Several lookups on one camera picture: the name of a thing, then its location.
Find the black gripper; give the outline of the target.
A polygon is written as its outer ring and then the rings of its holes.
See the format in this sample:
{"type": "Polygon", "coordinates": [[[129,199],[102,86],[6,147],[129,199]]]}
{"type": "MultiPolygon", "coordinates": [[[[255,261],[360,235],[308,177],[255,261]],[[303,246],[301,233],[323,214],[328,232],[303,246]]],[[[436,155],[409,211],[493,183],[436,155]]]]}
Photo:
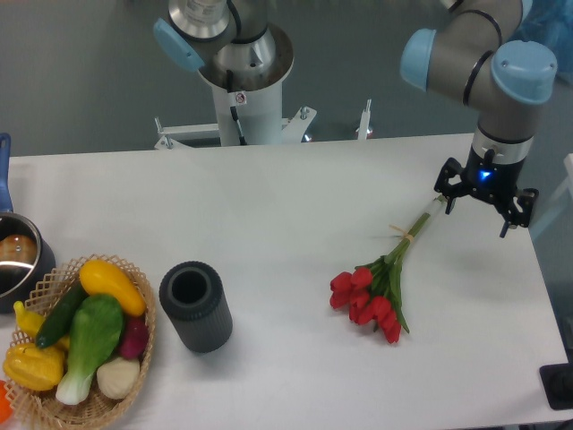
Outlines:
{"type": "Polygon", "coordinates": [[[457,198],[470,195],[482,202],[495,204],[504,219],[500,237],[510,229],[528,228],[539,191],[535,188],[517,189],[517,180],[525,161],[512,164],[496,164],[469,151],[466,166],[454,158],[448,158],[442,166],[434,185],[434,191],[445,200],[445,213],[450,214],[457,198]]]}

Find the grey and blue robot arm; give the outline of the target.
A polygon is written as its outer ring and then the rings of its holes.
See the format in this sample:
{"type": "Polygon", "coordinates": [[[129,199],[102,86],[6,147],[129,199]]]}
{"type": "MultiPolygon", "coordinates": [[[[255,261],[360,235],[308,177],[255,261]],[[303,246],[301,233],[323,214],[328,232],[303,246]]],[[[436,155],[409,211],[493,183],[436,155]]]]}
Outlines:
{"type": "MultiPolygon", "coordinates": [[[[532,218],[538,192],[519,188],[517,180],[557,72],[549,48],[513,39],[531,7],[528,1],[448,1],[449,26],[416,31],[399,67],[410,85],[479,112],[466,163],[447,160],[434,188],[448,204],[471,196],[492,205],[505,229],[527,227],[532,218]]],[[[292,43],[269,21],[266,2],[172,1],[153,33],[173,63],[211,87],[223,145],[301,140],[303,119],[282,117],[292,43]]]]}

